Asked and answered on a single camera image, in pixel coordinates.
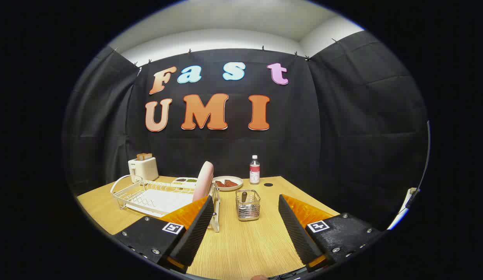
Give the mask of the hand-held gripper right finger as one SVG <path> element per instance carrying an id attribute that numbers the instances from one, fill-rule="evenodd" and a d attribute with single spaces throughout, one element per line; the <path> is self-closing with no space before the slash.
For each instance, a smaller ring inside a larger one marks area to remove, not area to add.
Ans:
<path id="1" fill-rule="evenodd" d="M 332 215 L 284 194 L 278 211 L 308 272 L 346 262 L 386 234 L 351 214 Z"/>

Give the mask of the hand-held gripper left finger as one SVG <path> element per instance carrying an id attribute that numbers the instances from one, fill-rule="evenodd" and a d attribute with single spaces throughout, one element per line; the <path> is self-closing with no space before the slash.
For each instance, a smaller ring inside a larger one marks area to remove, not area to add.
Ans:
<path id="1" fill-rule="evenodd" d="M 185 273 L 192 265 L 214 213 L 205 196 L 161 218 L 141 217 L 114 238 L 150 262 Z"/>

